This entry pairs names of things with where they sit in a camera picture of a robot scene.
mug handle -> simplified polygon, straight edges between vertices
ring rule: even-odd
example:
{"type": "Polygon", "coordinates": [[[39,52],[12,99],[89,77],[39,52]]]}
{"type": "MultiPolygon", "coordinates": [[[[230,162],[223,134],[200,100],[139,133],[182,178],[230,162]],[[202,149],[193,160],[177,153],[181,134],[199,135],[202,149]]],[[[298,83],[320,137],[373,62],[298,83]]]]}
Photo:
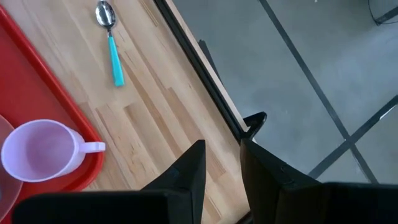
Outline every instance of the mug handle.
{"type": "Polygon", "coordinates": [[[105,151],[105,142],[85,142],[79,145],[79,151],[84,153],[105,151]]]}

concrete floor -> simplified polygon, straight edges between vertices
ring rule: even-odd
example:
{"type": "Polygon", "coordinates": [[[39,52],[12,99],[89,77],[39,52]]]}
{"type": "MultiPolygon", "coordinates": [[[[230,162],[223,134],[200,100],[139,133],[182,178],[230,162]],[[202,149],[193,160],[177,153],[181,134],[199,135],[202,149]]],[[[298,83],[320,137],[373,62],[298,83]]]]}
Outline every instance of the concrete floor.
{"type": "MultiPolygon", "coordinates": [[[[196,39],[206,42],[241,114],[268,114],[257,142],[306,174],[348,138],[341,129],[353,134],[398,94],[398,24],[377,27],[367,1],[268,0],[309,71],[258,0],[174,3],[196,39]],[[342,122],[339,129],[330,110],[342,122]]],[[[398,109],[382,121],[353,147],[377,181],[398,183],[398,109]]],[[[351,150],[315,177],[368,182],[351,150]]]]}

tray rim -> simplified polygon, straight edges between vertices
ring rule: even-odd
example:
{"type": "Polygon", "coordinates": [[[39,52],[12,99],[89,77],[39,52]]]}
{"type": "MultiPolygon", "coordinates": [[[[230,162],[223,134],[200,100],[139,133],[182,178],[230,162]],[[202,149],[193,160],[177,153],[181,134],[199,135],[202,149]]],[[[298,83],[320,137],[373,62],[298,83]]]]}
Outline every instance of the tray rim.
{"type": "MultiPolygon", "coordinates": [[[[71,117],[72,121],[76,123],[78,128],[84,128],[87,132],[86,135],[90,136],[93,140],[102,141],[98,132],[88,121],[88,118],[83,114],[78,105],[73,101],[69,93],[67,93],[62,84],[59,82],[58,78],[56,78],[56,76],[53,74],[50,67],[45,63],[45,60],[40,56],[38,51],[36,51],[35,47],[25,36],[21,28],[16,24],[14,19],[8,14],[8,12],[2,5],[0,5],[0,26],[3,26],[4,30],[11,36],[13,42],[25,55],[26,59],[32,65],[34,70],[36,70],[37,73],[44,74],[40,75],[40,78],[44,80],[50,91],[54,93],[56,99],[60,102],[67,114],[71,117]]],[[[97,159],[92,174],[82,182],[72,182],[61,191],[81,191],[89,186],[101,172],[101,168],[104,164],[104,152],[97,152],[96,156],[97,159]]]]}

plastic cup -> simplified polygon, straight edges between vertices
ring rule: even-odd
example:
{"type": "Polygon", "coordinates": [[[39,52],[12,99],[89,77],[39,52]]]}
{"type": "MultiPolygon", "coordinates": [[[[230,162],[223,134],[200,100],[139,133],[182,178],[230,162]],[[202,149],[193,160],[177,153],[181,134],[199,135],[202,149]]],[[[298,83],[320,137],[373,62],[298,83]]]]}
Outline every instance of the plastic cup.
{"type": "Polygon", "coordinates": [[[103,142],[85,142],[58,121],[39,119],[8,135],[1,150],[4,169],[14,178],[41,182],[71,173],[87,153],[105,150],[103,142]]]}

wood grain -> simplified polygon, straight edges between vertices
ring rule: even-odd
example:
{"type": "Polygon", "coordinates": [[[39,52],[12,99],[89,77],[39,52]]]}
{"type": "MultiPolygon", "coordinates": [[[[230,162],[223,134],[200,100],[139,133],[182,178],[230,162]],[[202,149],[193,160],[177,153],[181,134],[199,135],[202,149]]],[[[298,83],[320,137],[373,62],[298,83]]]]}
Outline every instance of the wood grain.
{"type": "Polygon", "coordinates": [[[113,35],[125,74],[122,88],[113,86],[106,31],[94,15],[96,0],[1,2],[107,143],[103,170],[87,190],[140,189],[205,139],[203,223],[234,223],[249,210],[239,146],[153,1],[110,1],[119,19],[113,35]]]}

